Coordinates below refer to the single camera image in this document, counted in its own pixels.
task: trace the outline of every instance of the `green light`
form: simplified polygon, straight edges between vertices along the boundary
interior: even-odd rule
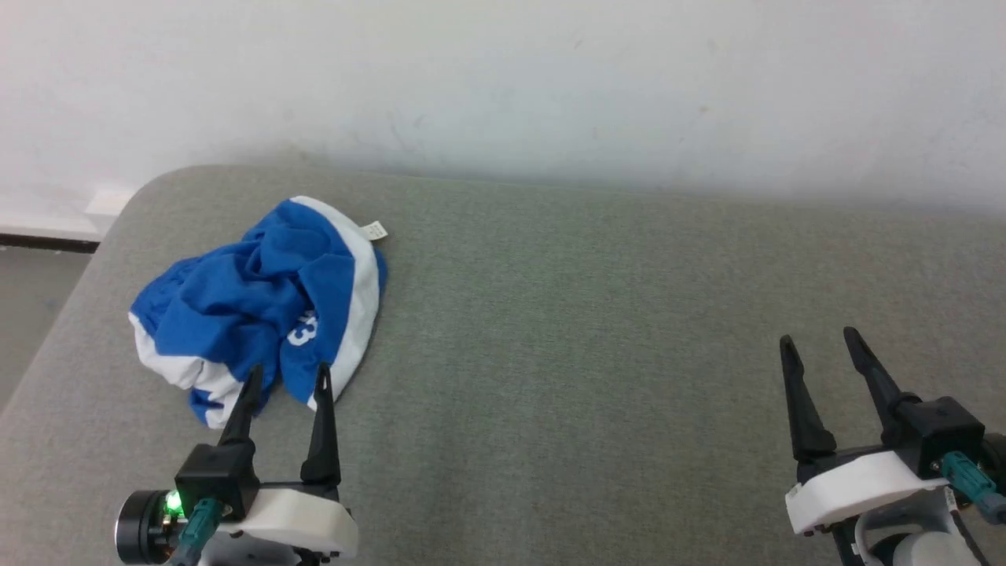
[[[168,496],[164,498],[164,510],[171,515],[178,515],[184,517],[182,513],[182,497],[178,495],[178,491],[168,492]]]

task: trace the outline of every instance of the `teal cable connector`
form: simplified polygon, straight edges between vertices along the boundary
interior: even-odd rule
[[[178,536],[178,546],[171,553],[171,566],[196,566],[202,557],[202,549],[216,533],[223,518],[223,504],[206,498],[196,504],[188,525]]]
[[[986,523],[1006,524],[1006,498],[996,493],[996,484],[963,452],[947,452],[940,473],[955,490],[968,497]]]

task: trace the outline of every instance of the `gray floor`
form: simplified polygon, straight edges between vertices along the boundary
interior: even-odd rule
[[[90,259],[85,253],[0,246],[0,411]]]

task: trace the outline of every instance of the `white wall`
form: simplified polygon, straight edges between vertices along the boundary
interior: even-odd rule
[[[0,230],[97,236],[98,191],[221,161],[1006,215],[1004,22],[1000,0],[5,0]]]

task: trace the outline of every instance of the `clothing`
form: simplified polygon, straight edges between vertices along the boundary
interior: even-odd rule
[[[281,202],[240,241],[181,259],[130,310],[141,362],[191,390],[189,404],[222,428],[250,369],[264,403],[285,389],[315,409],[318,365],[338,396],[366,350],[386,266],[364,231],[308,196]]]

